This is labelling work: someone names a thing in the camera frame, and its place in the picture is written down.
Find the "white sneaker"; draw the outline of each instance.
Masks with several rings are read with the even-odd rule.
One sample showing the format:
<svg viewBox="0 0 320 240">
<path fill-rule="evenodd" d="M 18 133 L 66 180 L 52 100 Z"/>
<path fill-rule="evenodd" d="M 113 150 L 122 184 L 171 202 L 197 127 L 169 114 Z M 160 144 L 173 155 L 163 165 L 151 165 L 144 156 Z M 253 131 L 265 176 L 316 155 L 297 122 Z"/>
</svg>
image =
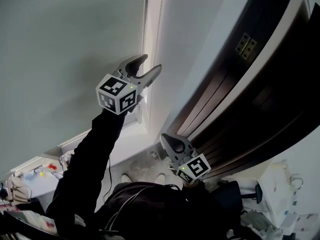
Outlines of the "white sneaker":
<svg viewBox="0 0 320 240">
<path fill-rule="evenodd" d="M 154 183 L 160 184 L 160 185 L 165 185 L 166 184 L 166 175 L 161 173 L 158 177 L 156 177 Z"/>
<path fill-rule="evenodd" d="M 131 180 L 131 178 L 130 178 L 128 175 L 122 174 L 122 175 L 121 175 L 121 183 L 125 183 L 125 182 L 131 183 L 132 180 Z"/>
</svg>

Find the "black jacket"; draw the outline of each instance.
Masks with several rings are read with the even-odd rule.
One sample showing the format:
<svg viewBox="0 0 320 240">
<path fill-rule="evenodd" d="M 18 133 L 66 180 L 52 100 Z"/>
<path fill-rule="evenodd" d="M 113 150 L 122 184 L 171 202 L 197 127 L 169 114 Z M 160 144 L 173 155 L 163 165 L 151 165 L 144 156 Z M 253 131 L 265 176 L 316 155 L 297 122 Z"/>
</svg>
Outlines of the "black jacket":
<svg viewBox="0 0 320 240">
<path fill-rule="evenodd" d="M 59 180 L 46 215 L 54 219 L 58 233 L 70 239 L 101 239 L 103 230 L 121 206 L 112 225 L 125 239 L 203 239 L 209 225 L 208 192 L 201 182 L 182 191 L 149 182 L 133 182 L 117 189 L 95 213 L 109 155 L 119 138 L 125 114 L 104 111 L 92 121 L 92 130 L 74 150 L 63 178 Z M 88 174 L 88 166 L 94 170 Z M 86 227 L 75 225 L 75 214 Z"/>
</svg>

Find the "black sleeve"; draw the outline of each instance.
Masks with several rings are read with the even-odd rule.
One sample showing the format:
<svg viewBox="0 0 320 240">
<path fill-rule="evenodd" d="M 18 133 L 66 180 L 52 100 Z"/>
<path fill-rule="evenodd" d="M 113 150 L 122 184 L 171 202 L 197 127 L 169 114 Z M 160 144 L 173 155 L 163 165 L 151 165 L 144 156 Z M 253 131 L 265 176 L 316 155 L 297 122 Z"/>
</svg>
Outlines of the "black sleeve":
<svg viewBox="0 0 320 240">
<path fill-rule="evenodd" d="M 46 211 L 46 216 L 54 219 L 58 231 L 71 227 L 75 214 L 84 221 L 94 214 L 101 180 L 126 114 L 104 111 L 92 121 L 91 131 L 74 150 L 69 168 L 59 180 Z"/>
<path fill-rule="evenodd" d="M 185 198 L 191 203 L 203 203 L 209 198 L 209 192 L 205 188 L 205 184 L 200 181 L 198 185 L 194 187 L 182 187 L 182 193 Z"/>
</svg>

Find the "black cable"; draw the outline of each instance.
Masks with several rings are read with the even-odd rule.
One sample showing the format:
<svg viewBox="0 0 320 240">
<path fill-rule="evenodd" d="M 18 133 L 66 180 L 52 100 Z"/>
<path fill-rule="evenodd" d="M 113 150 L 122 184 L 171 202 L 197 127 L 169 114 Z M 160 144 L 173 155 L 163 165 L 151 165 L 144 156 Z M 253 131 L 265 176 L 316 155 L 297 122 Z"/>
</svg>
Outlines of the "black cable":
<svg viewBox="0 0 320 240">
<path fill-rule="evenodd" d="M 110 225 L 110 229 L 109 229 L 110 231 L 112 230 L 112 226 L 114 225 L 115 221 L 117 220 L 117 218 L 118 218 L 121 210 L 122 210 L 126 205 L 131 204 L 131 203 L 136 199 L 136 197 L 137 197 L 142 191 L 144 191 L 144 190 L 146 190 L 146 189 L 148 189 L 148 187 L 145 187 L 145 188 L 141 189 L 138 193 L 136 193 L 135 195 L 131 196 L 127 201 L 124 202 L 124 204 L 120 207 L 119 211 L 116 213 L 115 218 L 113 219 L 113 221 L 112 221 L 112 223 L 111 223 L 111 225 Z"/>
<path fill-rule="evenodd" d="M 118 212 L 116 212 L 114 215 L 112 215 L 112 217 L 109 219 L 108 223 L 106 224 L 104 230 L 106 230 L 110 224 L 110 222 L 113 220 L 113 218 L 118 214 Z"/>
<path fill-rule="evenodd" d="M 110 156 L 109 156 L 109 160 L 108 160 L 108 161 L 109 161 L 110 189 L 109 189 L 109 191 L 108 191 L 107 193 L 105 193 L 105 195 L 102 197 L 103 203 L 105 203 L 105 202 L 106 202 L 105 197 L 106 197 L 106 195 L 108 195 L 108 194 L 110 193 L 111 188 L 112 188 L 112 177 L 111 177 L 111 162 L 110 162 Z"/>
<path fill-rule="evenodd" d="M 176 190 L 181 191 L 181 189 L 175 184 L 168 184 L 168 185 L 163 185 L 163 186 L 164 187 L 168 187 L 168 188 L 176 188 Z"/>
</svg>

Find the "white wall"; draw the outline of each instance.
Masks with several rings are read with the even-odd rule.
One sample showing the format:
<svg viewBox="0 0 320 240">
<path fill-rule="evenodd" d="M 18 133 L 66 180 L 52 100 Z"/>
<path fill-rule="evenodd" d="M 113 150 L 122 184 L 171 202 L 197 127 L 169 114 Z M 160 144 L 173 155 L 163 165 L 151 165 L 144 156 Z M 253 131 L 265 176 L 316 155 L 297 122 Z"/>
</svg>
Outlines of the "white wall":
<svg viewBox="0 0 320 240">
<path fill-rule="evenodd" d="M 297 206 L 292 210 L 298 214 L 320 214 L 320 126 L 304 139 L 277 155 L 274 162 L 287 160 L 291 174 L 300 174 L 303 187 L 297 192 Z M 312 232 L 300 234 L 308 240 L 320 229 L 320 221 Z"/>
<path fill-rule="evenodd" d="M 150 135 L 165 132 L 206 77 L 248 0 L 164 0 Z"/>
<path fill-rule="evenodd" d="M 140 53 L 143 0 L 0 0 L 0 176 L 84 132 L 95 87 Z"/>
</svg>

